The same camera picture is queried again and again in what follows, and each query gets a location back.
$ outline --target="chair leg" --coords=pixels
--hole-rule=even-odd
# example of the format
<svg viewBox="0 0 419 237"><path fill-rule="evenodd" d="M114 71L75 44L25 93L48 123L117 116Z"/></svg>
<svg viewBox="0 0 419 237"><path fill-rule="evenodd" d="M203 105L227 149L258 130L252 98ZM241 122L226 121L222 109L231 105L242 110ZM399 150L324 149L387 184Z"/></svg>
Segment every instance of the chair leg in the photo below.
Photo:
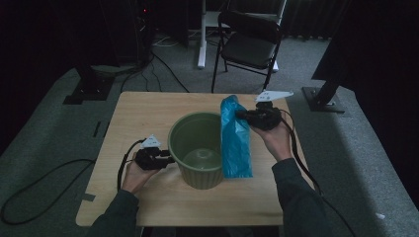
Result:
<svg viewBox="0 0 419 237"><path fill-rule="evenodd" d="M216 50L215 67L213 68L212 84L210 86L210 92L213 93L213 87L215 86L216 69L218 68L219 51L221 49L221 43L218 43L218 49Z"/></svg>
<svg viewBox="0 0 419 237"><path fill-rule="evenodd" d="M268 73L266 75L266 79L265 79L265 83L263 84L262 91L264 91L266 89L266 87L269 84L269 81L271 80L271 75L272 75L272 71L273 71L273 68L274 68L274 63L275 63L275 60L274 61L271 61L271 64L269 65Z"/></svg>
<svg viewBox="0 0 419 237"><path fill-rule="evenodd" d="M225 68L225 72L228 72L228 69L227 69L227 61L224 59L224 68Z"/></svg>

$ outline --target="white tag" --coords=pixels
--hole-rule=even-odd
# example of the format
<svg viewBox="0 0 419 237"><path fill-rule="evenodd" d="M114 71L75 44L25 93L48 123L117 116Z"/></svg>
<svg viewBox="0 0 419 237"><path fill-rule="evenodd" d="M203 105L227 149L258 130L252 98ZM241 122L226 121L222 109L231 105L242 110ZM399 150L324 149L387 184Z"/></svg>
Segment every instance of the white tag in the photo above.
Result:
<svg viewBox="0 0 419 237"><path fill-rule="evenodd" d="M146 147L159 147L161 145L161 143L157 140L157 138L154 136L154 134L151 134L150 136L148 136L147 139L145 139L140 147L141 148L146 148Z"/></svg>
<svg viewBox="0 0 419 237"><path fill-rule="evenodd" d="M376 213L376 216L378 219L385 219L385 215L381 214L381 213Z"/></svg>
<svg viewBox="0 0 419 237"><path fill-rule="evenodd" d="M270 102L292 96L293 92L279 92L279 91L264 91L258 97L256 97L256 102Z"/></svg>

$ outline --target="black wire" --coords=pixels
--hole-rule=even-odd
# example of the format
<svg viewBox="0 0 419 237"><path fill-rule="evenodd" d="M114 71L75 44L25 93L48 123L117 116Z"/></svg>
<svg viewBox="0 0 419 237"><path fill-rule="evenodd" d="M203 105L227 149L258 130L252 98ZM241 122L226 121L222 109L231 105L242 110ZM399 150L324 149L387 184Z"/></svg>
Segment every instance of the black wire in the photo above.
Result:
<svg viewBox="0 0 419 237"><path fill-rule="evenodd" d="M132 68L124 69L121 71L111 72L111 71L102 71L97 68L92 68L95 74L99 77L118 77L127 73L139 71L140 68L138 66L134 66Z"/></svg>
<svg viewBox="0 0 419 237"><path fill-rule="evenodd" d="M163 92L162 90L161 90L161 83L160 83L160 80L158 79L158 76L154 73L154 64L151 62L151 66L152 66L152 69L151 69L151 73L156 77L156 80L157 80L157 83L158 83L158 88L159 88L159 91L160 92Z"/></svg>
<svg viewBox="0 0 419 237"><path fill-rule="evenodd" d="M56 171L56 170L58 170L59 168L62 168L62 167L64 167L64 166L66 166L66 165L69 165L69 164L71 164L71 163L75 163L75 162L80 162L80 161L87 161L87 162L89 162L89 164L86 166L86 167L84 167L83 168L83 170L81 170L80 171L80 173L78 173L77 175L76 175L76 177L68 184L68 186L67 187L65 187L65 189L55 198L55 200L46 208L46 209L44 209L43 211L41 211L39 214L37 214L37 215L35 215L35 216L33 216L33 217L30 217L30 218L28 218L28 219L26 219L26 220L22 220L22 221L12 221L12 220L9 220L8 218L6 218L6 207L7 207L7 205L8 205L8 203L12 200L12 199L14 199L14 198L16 198L18 195L20 195L21 193L23 193L23 192L25 192L26 190L28 190L29 188L31 188L31 187L33 187L34 185L36 185L37 183L39 183L41 180L43 180L45 177L47 177L49 174L51 174L52 172L54 172L54 171ZM34 182L32 182L31 184L29 184L29 185L27 185L26 187L24 187L24 188L22 188L22 189L20 189L19 191L17 191L17 192L15 192L13 195L11 195L7 200L6 200L6 202L4 202L4 204L2 205L2 207L1 207L1 210L0 210L0 214L1 214L1 221L3 222L3 223L5 223L5 224L8 224L8 225L22 225L22 224L26 224L26 223L29 223L29 222L31 222L31 221L33 221L33 220L35 220L35 219L37 219L37 218L39 218L40 216L42 216L43 214L45 214L48 210L50 210L55 204L56 204L56 202L64 195L64 193L65 192L67 192L68 191L68 189L74 184L74 182L83 174L83 172L85 171L85 170L87 170L87 168L89 168L90 167L90 165L92 165L92 164L95 164L96 163L96 160L89 160L89 159L78 159L78 160L73 160L73 161L69 161L69 162L66 162L66 163L64 163L64 164L62 164L62 165L59 165L59 166L57 166L57 167L55 167L54 169L52 169L51 171L49 171L49 172L47 172L46 174L44 174L43 176L41 176L39 179L37 179L37 180L35 180Z"/></svg>
<svg viewBox="0 0 419 237"><path fill-rule="evenodd" d="M218 46L218 42L213 41L213 40L207 40L207 43L208 43L209 45L212 45L212 46Z"/></svg>
<svg viewBox="0 0 419 237"><path fill-rule="evenodd" d="M157 56L153 51L151 51L151 54L153 54L157 59L159 59L166 67L169 69L169 71L172 73L172 75L175 77L176 81L185 89L186 92L189 93L188 89L182 84L182 82L179 80L179 78L175 75L175 73L172 71L172 69L164 62L159 56Z"/></svg>
<svg viewBox="0 0 419 237"><path fill-rule="evenodd" d="M141 76L144 78L145 80L145 91L149 92L148 90L148 79L146 76L144 76L144 71L141 72Z"/></svg>
<svg viewBox="0 0 419 237"><path fill-rule="evenodd" d="M289 115L289 117L292 119L293 122L293 117L291 116L291 114L287 111L284 110L280 110L281 112L286 113L287 115ZM290 127L290 125L281 117L281 122L284 123L284 125L287 127L287 129L290 131L290 136L291 136L291 140L292 140L292 150L293 150L293 156L296 160L296 162L298 163L299 167L301 168L301 170L305 173L305 175L307 175L307 177L311 180L311 182L314 183L317 191L320 194L320 197L323 199L323 201L330 207L332 208L336 214L341 218L341 220L344 222L344 224L346 225L346 227L348 228L348 230L351 232L352 236L356 236L354 230L351 228L351 226L349 225L348 221L345 219L345 217L338 211L338 209L336 207L334 207L325 197L324 197L324 192L323 190L320 188L319 184L317 183L317 181L314 179L314 177L310 174L310 172L307 170L307 168L304 166L304 164L302 164L301 159L299 158L298 155L298 151L297 151L297 147L296 147L296 138L295 138L295 132L294 132L294 126L293 128Z"/></svg>
<svg viewBox="0 0 419 237"><path fill-rule="evenodd" d="M129 155L129 153L130 153L130 151L132 150L132 148L136 145L136 144L138 144L138 143L141 143L141 142L143 142L145 139L142 139L142 140L138 140L138 141L136 141L130 148L129 148L129 150L126 152L126 154L124 155L124 158L123 158L123 162L121 162L121 166L120 166L120 169L118 170L118 183L117 183L117 189L118 190L120 190L121 189L121 180L122 180L122 178L123 178L123 171L124 171L124 167L126 166L126 162L127 162L127 158L128 158L128 155Z"/></svg>
<svg viewBox="0 0 419 237"><path fill-rule="evenodd" d="M126 77L126 79L124 79L124 82L123 82L123 84L121 85L121 88L120 88L120 93L122 93L123 91L124 91L124 85L126 84L126 81L127 80L129 80L130 78L132 78L132 76L135 74L135 73L138 73L139 72L139 70L135 70L135 71L133 71L133 72L130 72L129 73L129 75Z"/></svg>

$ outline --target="green plastic pot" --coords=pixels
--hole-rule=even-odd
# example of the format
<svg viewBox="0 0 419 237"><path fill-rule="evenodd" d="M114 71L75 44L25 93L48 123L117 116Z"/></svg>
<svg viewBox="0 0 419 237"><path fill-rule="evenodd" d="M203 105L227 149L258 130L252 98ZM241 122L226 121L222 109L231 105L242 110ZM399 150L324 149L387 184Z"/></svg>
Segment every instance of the green plastic pot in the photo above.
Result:
<svg viewBox="0 0 419 237"><path fill-rule="evenodd" d="M188 114L169 132L169 151L185 182L207 190L223 179L221 162L221 117L212 112Z"/></svg>

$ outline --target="black chair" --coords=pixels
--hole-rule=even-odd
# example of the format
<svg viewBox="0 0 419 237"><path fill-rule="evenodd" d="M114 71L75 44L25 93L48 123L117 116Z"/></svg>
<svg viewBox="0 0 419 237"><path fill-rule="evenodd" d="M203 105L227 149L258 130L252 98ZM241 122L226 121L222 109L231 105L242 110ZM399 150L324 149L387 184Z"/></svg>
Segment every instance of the black chair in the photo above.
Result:
<svg viewBox="0 0 419 237"><path fill-rule="evenodd" d="M229 31L232 32L230 36L224 32L223 25L229 27ZM220 56L224 60L225 71L228 71L227 65L230 65L265 75L263 86L265 90L269 84L283 36L280 26L270 19L224 11L218 15L218 33L220 40L212 75L211 92L213 93Z"/></svg>

